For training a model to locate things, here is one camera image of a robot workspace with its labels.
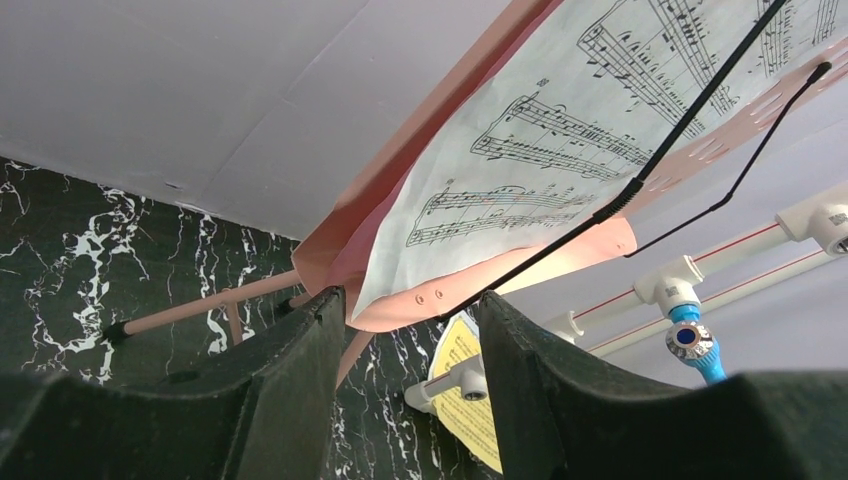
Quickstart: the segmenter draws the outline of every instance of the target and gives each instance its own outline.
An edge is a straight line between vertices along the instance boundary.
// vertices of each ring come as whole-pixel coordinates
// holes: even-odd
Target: yellow booklet
[[[433,355],[429,378],[447,373],[457,363],[480,354],[477,326],[465,312],[451,318]],[[454,387],[433,399],[436,416],[483,463],[501,469],[495,421],[489,399],[469,402]]]

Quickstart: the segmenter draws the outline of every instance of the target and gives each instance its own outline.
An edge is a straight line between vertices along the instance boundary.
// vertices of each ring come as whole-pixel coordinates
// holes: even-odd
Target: white ceiling
[[[0,155],[303,238],[507,3],[2,0]]]

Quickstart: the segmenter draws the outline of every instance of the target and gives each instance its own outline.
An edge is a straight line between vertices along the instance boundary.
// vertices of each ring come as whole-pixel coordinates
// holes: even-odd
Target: music staff
[[[513,119],[531,123],[553,135],[563,135],[606,150],[633,165],[644,165],[650,157],[647,152],[629,143],[626,138],[618,137],[603,128],[566,114],[563,106],[545,105],[536,100],[535,94],[529,97],[522,96],[510,105],[506,110],[505,121],[509,122]]]
[[[580,36],[578,48],[589,57],[590,65],[600,67],[599,72],[609,73],[631,92],[633,98],[644,102],[668,123],[677,124],[688,105],[672,88],[673,80],[658,72],[660,64],[649,48],[642,49],[639,44],[627,45],[627,35],[625,40],[619,41],[603,25],[605,18]],[[595,74],[597,78],[601,76],[601,73]],[[705,130],[703,123],[696,119],[689,124],[684,135],[694,138]]]
[[[541,168],[566,170],[579,173],[585,178],[598,180],[614,180],[620,175],[615,170],[550,148],[533,146],[518,140],[501,140],[488,135],[481,136],[471,145],[471,153],[484,155],[490,160],[504,158]]]
[[[771,2],[772,0],[757,0],[757,14],[762,16]],[[795,8],[788,2],[760,35],[761,59],[767,77],[780,71],[792,58],[792,38],[789,32],[792,30],[794,16]]]
[[[454,237],[469,235],[481,230],[492,228],[512,229],[521,227],[543,226],[557,227],[573,220],[577,213],[560,213],[555,215],[491,215],[474,220],[457,221],[432,227],[416,228],[406,240],[406,246],[432,244],[437,241],[450,240]]]
[[[662,39],[669,44],[671,51],[678,52],[680,59],[702,90],[715,76],[715,55],[710,55],[704,45],[707,32],[703,20],[696,15],[696,8],[690,7],[686,0],[650,0],[654,14],[662,24]],[[719,115],[729,112],[734,101],[727,90],[719,90],[710,97],[710,104]]]
[[[505,186],[488,192],[444,192],[430,197],[424,206],[424,212],[429,215],[436,210],[451,210],[455,208],[489,207],[495,205],[528,205],[534,207],[559,210],[567,207],[584,206],[597,200],[596,195],[567,195],[554,193],[536,193],[527,191],[524,187]]]
[[[839,0],[819,0],[813,45],[827,40],[827,37],[833,33],[837,8],[839,8]]]

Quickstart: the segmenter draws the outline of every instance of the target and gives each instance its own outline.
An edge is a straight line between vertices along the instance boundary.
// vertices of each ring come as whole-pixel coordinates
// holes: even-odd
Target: black wire
[[[571,231],[563,235],[562,237],[555,240],[553,243],[545,247],[544,249],[537,252],[532,257],[528,258],[520,265],[516,266],[509,272],[502,275],[500,278],[495,280],[494,282],[487,285],[485,288],[475,293],[474,295],[467,298],[465,301],[451,309],[449,312],[444,313],[438,317],[439,321],[447,321],[457,313],[465,310],[474,302],[480,299],[480,297],[489,290],[496,290],[505,283],[509,282],[513,278],[522,274],[525,270],[532,267],[533,265],[542,261],[548,255],[554,253],[559,250],[563,246],[570,243],[575,238],[579,237],[590,228],[600,225],[601,223],[609,220],[613,215],[621,211],[631,200],[636,196],[637,193],[642,189],[645,184],[645,179],[657,168],[657,165],[663,159],[666,153],[674,146],[674,143],[683,135],[683,132],[689,127],[689,123],[695,119],[695,116],[698,115],[698,112],[701,111],[701,108],[707,104],[710,97],[713,93],[718,90],[718,87],[721,86],[721,83],[727,78],[727,75],[730,74],[730,71],[733,70],[733,67],[739,63],[739,60],[745,55],[745,52],[754,44],[757,40],[757,37],[760,36],[760,33],[766,28],[766,25],[772,20],[772,18],[777,15],[780,9],[788,0],[775,0],[771,5],[769,5],[768,9],[766,9],[763,16],[757,20],[754,24],[754,27],[745,35],[745,38],[742,39],[742,42],[733,50],[733,53],[727,58],[721,68],[716,72],[704,90],[698,95],[698,98],[692,103],[692,106],[683,114],[680,121],[677,122],[677,125],[671,130],[671,133],[666,136],[665,140],[663,140],[662,144],[660,144],[659,148],[651,155],[651,158],[645,163],[645,166],[639,171],[639,173],[630,179],[630,182],[624,187],[624,189],[608,204],[601,207],[598,211],[596,211],[591,217],[585,220],[580,225],[574,227]]]
[[[646,243],[645,245],[642,245],[641,247],[637,248],[635,251],[628,253],[627,255],[624,256],[624,258],[633,257],[634,255],[637,255],[637,254],[647,250],[648,248],[651,247],[651,245],[654,245],[656,243],[661,242],[662,240],[670,237],[671,235],[677,233],[678,231],[680,231],[680,230],[686,228],[687,226],[697,222],[698,220],[706,217],[708,214],[715,212],[716,210],[720,209],[721,207],[727,205],[730,202],[730,199],[733,198],[733,194],[736,193],[736,189],[739,188],[739,185],[742,183],[742,180],[744,180],[745,176],[748,175],[748,171],[751,170],[751,167],[754,166],[754,162],[757,161],[757,158],[760,156],[760,153],[763,151],[763,148],[765,148],[766,144],[771,139],[771,136],[777,130],[777,126],[780,125],[780,122],[783,121],[783,117],[785,117],[786,114],[789,113],[789,110],[792,109],[792,105],[796,101],[798,101],[798,99],[801,98],[801,95],[803,95],[814,83],[819,81],[821,79],[821,77],[823,77],[824,74],[827,73],[828,70],[831,69],[832,66],[833,65],[830,62],[820,63],[819,66],[816,67],[816,69],[813,71],[813,73],[807,79],[807,82],[804,83],[804,86],[799,88],[798,91],[795,92],[795,95],[793,95],[792,98],[790,98],[789,101],[786,102],[786,105],[783,106],[783,109],[780,111],[780,114],[777,116],[777,119],[774,121],[771,128],[769,128],[768,133],[766,133],[766,136],[763,137],[763,140],[760,142],[760,145],[757,147],[757,150],[754,152],[753,155],[751,155],[751,159],[748,160],[748,163],[745,165],[745,168],[742,169],[742,172],[739,174],[739,177],[737,177],[736,181],[733,182],[733,186],[730,187],[730,190],[727,192],[727,194],[725,194],[724,198],[722,198],[721,200],[719,200],[718,202],[716,202],[714,205],[707,208],[703,212],[695,215],[694,217],[690,218],[689,220],[686,220],[685,222],[683,222],[680,225],[678,225],[678,226],[672,228],[671,230],[665,232],[664,234],[660,235],[659,237],[651,240],[650,242]]]

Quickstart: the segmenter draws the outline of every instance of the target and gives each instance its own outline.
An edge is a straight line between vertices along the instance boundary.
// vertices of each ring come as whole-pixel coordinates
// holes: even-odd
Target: wall
[[[220,312],[119,348],[101,343],[100,329],[286,271],[295,245],[0,160],[0,369],[64,371],[115,386],[188,369],[226,349]],[[246,302],[246,331],[285,321],[274,306],[292,293]],[[372,342],[338,392],[325,478],[496,478],[441,424],[403,403],[403,389],[426,375],[439,335],[428,323]]]

